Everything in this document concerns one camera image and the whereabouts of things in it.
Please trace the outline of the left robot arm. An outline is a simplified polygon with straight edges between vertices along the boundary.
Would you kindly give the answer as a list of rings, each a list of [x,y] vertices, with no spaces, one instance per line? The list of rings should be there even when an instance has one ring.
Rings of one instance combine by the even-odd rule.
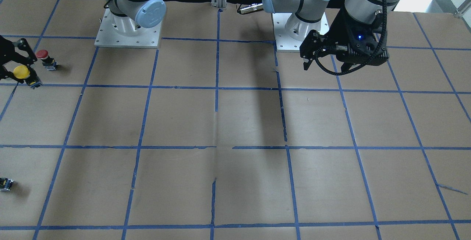
[[[289,30],[301,41],[300,57],[308,70],[315,62],[324,72],[341,76],[365,66],[380,66],[389,60],[387,15],[400,0],[344,0],[329,30],[321,34],[319,23],[331,0],[261,0],[266,12],[290,13]]]

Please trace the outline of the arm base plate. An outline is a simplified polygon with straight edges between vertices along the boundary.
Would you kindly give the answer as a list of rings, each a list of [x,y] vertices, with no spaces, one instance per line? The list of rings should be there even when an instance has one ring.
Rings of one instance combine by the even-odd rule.
[[[143,28],[129,17],[119,17],[105,9],[94,46],[158,49],[163,22]]]
[[[299,48],[311,30],[326,34],[329,30],[326,14],[315,23],[303,22],[294,13],[272,14],[273,30],[279,52],[299,53]]]

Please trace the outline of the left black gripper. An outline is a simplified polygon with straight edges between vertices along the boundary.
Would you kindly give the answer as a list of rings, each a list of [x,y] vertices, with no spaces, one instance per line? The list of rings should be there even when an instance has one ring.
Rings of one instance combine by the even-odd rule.
[[[376,49],[371,51],[353,47],[349,42],[352,27],[370,27],[378,42]],[[372,23],[366,23],[354,19],[346,8],[341,8],[326,34],[321,35],[317,30],[310,30],[304,38],[300,45],[303,69],[307,71],[315,61],[324,72],[336,74],[319,60],[327,55],[335,55],[336,59],[343,63],[339,74],[350,74],[365,66],[380,66],[389,59],[386,41],[387,13],[383,10],[373,12]]]

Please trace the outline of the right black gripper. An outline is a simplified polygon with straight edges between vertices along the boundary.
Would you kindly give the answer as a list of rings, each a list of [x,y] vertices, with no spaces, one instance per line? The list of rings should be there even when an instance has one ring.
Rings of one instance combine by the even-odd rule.
[[[15,48],[26,52],[28,56],[25,57],[17,53]],[[21,38],[15,42],[12,42],[3,36],[0,36],[0,80],[10,79],[15,82],[19,82],[17,77],[14,76],[13,72],[8,71],[3,66],[12,60],[20,64],[34,64],[38,59],[25,38]]]

